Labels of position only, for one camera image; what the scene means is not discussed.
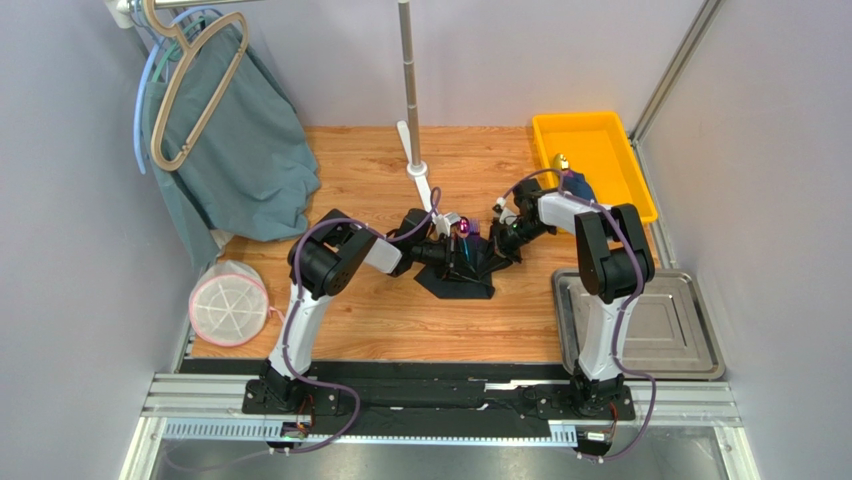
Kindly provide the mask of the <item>black paper napkin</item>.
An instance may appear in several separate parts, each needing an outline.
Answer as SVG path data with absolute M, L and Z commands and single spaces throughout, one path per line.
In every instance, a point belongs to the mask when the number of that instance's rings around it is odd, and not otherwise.
M 492 275 L 514 264 L 479 235 L 424 241 L 413 247 L 411 255 L 424 265 L 415 280 L 444 300 L 491 299 L 496 291 Z

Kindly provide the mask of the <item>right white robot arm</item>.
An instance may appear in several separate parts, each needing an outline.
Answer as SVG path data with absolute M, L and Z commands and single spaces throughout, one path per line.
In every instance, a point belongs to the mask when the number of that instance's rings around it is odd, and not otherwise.
M 630 316 L 645 285 L 655 275 L 638 211 L 631 204 L 605 206 L 562 188 L 543 190 L 525 178 L 493 207 L 489 241 L 492 270 L 522 260 L 521 249 L 545 233 L 573 234 L 579 276 L 592 296 L 586 338 L 567 390 L 571 409 L 593 417 L 623 399 L 629 374 L 622 360 Z

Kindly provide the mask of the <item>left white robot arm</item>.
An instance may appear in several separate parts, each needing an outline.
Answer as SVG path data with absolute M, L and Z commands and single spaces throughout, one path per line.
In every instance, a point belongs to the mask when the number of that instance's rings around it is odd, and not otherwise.
M 416 281 L 439 299 L 490 299 L 491 276 L 482 271 L 486 241 L 472 230 L 434 236 L 431 215 L 414 208 L 400 226 L 383 236 L 333 209 L 291 249 L 293 282 L 282 331 L 259 377 L 247 383 L 242 410 L 247 414 L 304 414 L 321 399 L 337 410 L 340 396 L 354 389 L 308 373 L 320 325 L 332 299 L 368 264 L 398 277 L 419 263 Z

